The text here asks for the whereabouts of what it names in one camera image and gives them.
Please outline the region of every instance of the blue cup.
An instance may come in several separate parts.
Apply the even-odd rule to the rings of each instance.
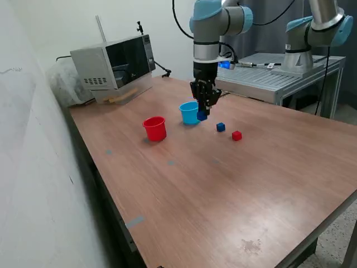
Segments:
[[[197,112],[199,111],[197,102],[186,102],[180,105],[180,111],[185,125],[196,125],[200,122],[197,119]]]

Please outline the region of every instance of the red cube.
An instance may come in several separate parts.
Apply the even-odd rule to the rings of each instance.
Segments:
[[[233,139],[234,141],[239,141],[239,140],[241,140],[241,139],[242,139],[242,133],[240,133],[239,131],[234,131],[234,132],[232,133],[232,139]]]

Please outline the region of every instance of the blue cube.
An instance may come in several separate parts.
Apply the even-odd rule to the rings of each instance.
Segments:
[[[223,123],[218,123],[218,124],[217,124],[217,131],[218,131],[218,132],[223,132],[223,131],[225,131],[225,124],[223,124]]]
[[[207,119],[207,115],[205,115],[204,111],[197,112],[197,119],[199,121],[205,121]]]

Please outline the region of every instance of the white wall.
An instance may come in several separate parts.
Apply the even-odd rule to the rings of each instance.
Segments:
[[[112,267],[91,174],[7,0],[0,40],[0,267]]]
[[[195,0],[176,0],[181,26],[189,30]],[[102,41],[95,15],[99,15],[108,41],[137,35],[136,22],[151,36],[156,61],[172,76],[191,79],[193,44],[176,26],[171,0],[10,0],[47,70],[56,57]],[[162,74],[156,70],[154,75]]]

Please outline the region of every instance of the gray curtain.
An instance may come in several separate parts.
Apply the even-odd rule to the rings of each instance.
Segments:
[[[291,0],[240,0],[242,6],[252,9],[255,23],[265,23],[276,18],[291,3]],[[355,60],[357,52],[352,53],[357,45],[357,1],[338,0],[347,15],[354,16],[355,25],[353,32],[347,42],[340,47],[331,49],[333,56],[347,56],[346,68],[341,82],[341,90],[356,94],[357,75],[355,73]],[[286,24],[297,18],[310,16],[310,5],[308,0],[296,0],[291,8],[277,21],[266,26],[255,26],[242,35],[236,37],[225,37],[224,41],[233,45],[238,58],[243,58],[257,52],[284,53],[286,43]],[[327,49],[313,49],[314,54],[326,55]]]

